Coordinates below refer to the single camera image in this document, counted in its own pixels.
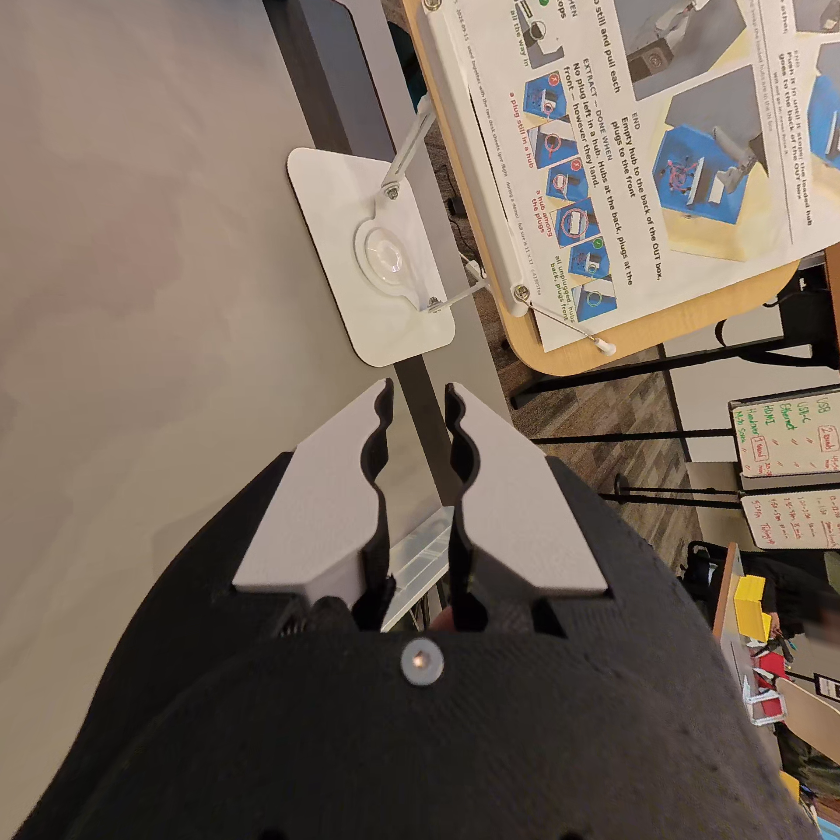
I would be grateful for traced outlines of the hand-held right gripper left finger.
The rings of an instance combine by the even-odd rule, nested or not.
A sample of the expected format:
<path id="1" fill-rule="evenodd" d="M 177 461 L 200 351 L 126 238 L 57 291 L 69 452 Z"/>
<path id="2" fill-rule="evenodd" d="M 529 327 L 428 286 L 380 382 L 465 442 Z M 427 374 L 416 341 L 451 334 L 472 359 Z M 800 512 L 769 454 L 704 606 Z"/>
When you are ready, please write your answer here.
<path id="1" fill-rule="evenodd" d="M 237 592 L 325 597 L 381 627 L 396 582 L 386 502 L 394 386 L 377 381 L 295 448 L 233 578 Z"/>

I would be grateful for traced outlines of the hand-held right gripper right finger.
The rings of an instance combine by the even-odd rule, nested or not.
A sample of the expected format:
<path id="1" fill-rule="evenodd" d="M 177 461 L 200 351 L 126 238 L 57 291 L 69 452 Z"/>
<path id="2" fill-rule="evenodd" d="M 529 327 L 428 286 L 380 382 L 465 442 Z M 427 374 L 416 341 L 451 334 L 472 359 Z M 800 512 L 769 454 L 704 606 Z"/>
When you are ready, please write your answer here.
<path id="1" fill-rule="evenodd" d="M 450 464 L 460 479 L 448 565 L 460 632 L 540 632 L 560 599 L 608 583 L 542 450 L 459 383 L 445 388 Z"/>

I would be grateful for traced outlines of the white note board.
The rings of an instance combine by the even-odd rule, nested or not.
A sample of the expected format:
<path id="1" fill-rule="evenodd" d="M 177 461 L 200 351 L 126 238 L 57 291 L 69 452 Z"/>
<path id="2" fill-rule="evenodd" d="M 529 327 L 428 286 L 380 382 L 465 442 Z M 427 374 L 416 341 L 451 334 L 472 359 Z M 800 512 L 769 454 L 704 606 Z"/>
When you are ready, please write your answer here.
<path id="1" fill-rule="evenodd" d="M 837 385 L 730 401 L 728 413 L 742 477 L 838 473 Z"/>

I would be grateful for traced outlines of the tan board on stand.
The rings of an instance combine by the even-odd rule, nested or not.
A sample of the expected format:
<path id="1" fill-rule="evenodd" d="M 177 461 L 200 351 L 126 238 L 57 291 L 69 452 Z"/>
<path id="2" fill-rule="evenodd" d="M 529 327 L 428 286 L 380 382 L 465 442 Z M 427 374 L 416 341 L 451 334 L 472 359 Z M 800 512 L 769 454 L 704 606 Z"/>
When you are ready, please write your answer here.
<path id="1" fill-rule="evenodd" d="M 759 674 L 742 678 L 742 701 L 754 727 L 782 722 L 793 734 L 828 759 L 839 763 L 839 711 L 795 682 L 777 677 L 772 688 L 761 688 Z"/>

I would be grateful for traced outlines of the yellow parts bin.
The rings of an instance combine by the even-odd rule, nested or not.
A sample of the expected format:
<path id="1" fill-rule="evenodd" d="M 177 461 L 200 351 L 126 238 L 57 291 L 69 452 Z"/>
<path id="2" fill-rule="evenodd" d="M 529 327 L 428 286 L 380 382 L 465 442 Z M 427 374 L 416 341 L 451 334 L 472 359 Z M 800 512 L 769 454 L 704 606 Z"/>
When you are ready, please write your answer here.
<path id="1" fill-rule="evenodd" d="M 772 615 L 763 609 L 766 583 L 763 577 L 744 575 L 738 578 L 733 596 L 738 632 L 759 643 L 769 641 L 773 622 Z"/>

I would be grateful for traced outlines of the printed instruction sheet pad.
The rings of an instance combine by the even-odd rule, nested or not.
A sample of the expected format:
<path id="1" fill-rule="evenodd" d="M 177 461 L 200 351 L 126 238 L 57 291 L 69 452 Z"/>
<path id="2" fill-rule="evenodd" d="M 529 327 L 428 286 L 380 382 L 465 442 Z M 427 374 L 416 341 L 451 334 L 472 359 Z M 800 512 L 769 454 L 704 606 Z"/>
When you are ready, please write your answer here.
<path id="1" fill-rule="evenodd" d="M 838 2 L 416 2 L 413 32 L 542 352 L 838 244 Z"/>

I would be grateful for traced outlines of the clear acrylic box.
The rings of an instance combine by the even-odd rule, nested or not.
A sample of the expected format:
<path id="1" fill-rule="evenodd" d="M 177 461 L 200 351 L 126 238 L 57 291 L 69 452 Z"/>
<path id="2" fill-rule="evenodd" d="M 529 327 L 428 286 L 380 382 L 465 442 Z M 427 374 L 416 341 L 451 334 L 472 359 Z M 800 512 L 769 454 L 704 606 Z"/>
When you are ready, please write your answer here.
<path id="1" fill-rule="evenodd" d="M 453 507 L 441 507 L 418 524 L 390 551 L 395 593 L 381 631 L 390 632 L 448 572 Z"/>

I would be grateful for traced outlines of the black stanchion post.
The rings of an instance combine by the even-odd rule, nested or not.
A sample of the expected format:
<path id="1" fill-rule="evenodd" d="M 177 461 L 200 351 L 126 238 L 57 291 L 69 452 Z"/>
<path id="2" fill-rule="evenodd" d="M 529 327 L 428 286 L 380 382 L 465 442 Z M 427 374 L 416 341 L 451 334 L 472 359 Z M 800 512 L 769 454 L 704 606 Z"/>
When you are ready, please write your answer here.
<path id="1" fill-rule="evenodd" d="M 659 505 L 674 508 L 741 509 L 738 490 L 676 486 L 633 486 L 624 474 L 614 477 L 612 490 L 599 494 L 604 501 L 618 505 Z"/>

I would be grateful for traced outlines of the white calendar board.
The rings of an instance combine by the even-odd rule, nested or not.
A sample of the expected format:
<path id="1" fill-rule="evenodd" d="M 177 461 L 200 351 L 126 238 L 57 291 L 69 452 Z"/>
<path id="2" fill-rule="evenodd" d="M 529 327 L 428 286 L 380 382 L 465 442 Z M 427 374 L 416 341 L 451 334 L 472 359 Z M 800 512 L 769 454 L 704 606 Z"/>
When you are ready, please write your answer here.
<path id="1" fill-rule="evenodd" d="M 838 486 L 745 493 L 740 504 L 761 550 L 839 551 Z"/>

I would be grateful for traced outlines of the white book stand wooden board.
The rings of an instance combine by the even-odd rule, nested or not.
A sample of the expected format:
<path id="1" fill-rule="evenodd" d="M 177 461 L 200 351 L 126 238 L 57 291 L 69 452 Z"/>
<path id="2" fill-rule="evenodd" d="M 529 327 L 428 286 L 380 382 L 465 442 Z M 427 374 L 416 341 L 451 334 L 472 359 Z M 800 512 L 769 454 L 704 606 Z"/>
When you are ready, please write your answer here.
<path id="1" fill-rule="evenodd" d="M 417 189 L 407 171 L 437 124 L 453 168 L 467 219 L 476 240 L 476 260 L 495 299 L 510 346 L 530 368 L 552 377 L 594 369 L 604 359 L 620 360 L 733 313 L 773 295 L 792 277 L 801 258 L 777 269 L 585 338 L 556 352 L 540 351 L 528 319 L 509 323 L 497 288 L 497 275 L 482 248 L 471 215 L 469 184 L 458 153 L 448 143 L 445 114 L 437 104 L 424 70 L 424 41 L 413 32 L 417 2 L 404 2 L 407 23 L 427 93 L 419 100 L 406 139 L 391 163 L 326 150 L 290 152 L 287 171 L 322 268 L 331 287 L 354 351 L 363 362 L 382 368 L 409 356 L 435 350 L 454 338 L 451 308 L 475 291 L 447 292 L 436 267 L 432 233 L 422 221 Z"/>

